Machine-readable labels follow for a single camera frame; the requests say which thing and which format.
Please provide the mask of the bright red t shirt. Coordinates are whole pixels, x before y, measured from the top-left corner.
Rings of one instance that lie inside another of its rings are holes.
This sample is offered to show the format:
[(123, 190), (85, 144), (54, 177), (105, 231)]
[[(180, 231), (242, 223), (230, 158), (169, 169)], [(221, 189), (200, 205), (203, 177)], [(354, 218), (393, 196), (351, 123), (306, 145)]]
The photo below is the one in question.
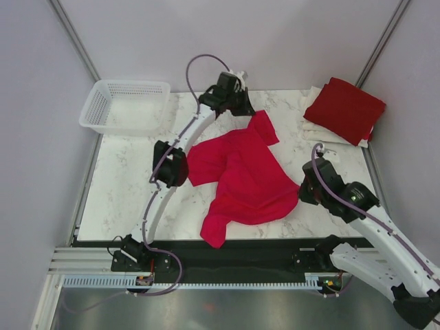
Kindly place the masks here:
[(191, 184), (217, 183), (200, 232), (213, 248), (226, 242), (229, 223), (260, 225), (286, 217), (297, 206), (300, 187), (270, 151), (270, 146), (278, 142), (268, 114), (258, 111), (246, 128), (190, 149)]

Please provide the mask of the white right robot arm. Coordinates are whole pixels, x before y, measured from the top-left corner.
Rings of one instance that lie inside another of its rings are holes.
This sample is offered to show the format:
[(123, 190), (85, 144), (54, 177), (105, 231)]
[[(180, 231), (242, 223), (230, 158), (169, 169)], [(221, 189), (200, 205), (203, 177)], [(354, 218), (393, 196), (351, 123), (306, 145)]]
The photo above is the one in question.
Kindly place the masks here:
[(409, 325), (425, 329), (439, 316), (439, 267), (403, 234), (360, 182), (344, 183), (332, 163), (313, 156), (302, 168), (299, 200), (320, 205), (358, 231), (384, 258), (385, 265), (359, 254), (338, 236), (324, 239), (315, 253), (325, 271), (348, 272), (376, 289)]

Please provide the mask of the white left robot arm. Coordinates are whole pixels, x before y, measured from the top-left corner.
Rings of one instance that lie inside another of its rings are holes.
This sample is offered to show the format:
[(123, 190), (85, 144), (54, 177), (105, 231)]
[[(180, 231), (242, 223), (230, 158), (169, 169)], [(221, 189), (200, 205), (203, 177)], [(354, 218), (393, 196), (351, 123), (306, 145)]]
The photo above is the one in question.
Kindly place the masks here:
[(153, 172), (149, 182), (153, 194), (146, 203), (142, 220), (120, 242), (120, 249), (113, 253), (113, 272), (153, 271), (159, 260), (169, 267), (175, 260), (183, 270), (182, 262), (171, 251), (151, 247), (162, 214), (177, 190), (189, 174), (188, 152), (199, 136), (225, 111), (233, 116), (254, 116), (245, 71), (226, 71), (219, 75), (217, 83), (196, 98), (197, 110), (189, 123), (170, 142), (158, 141), (153, 149)]

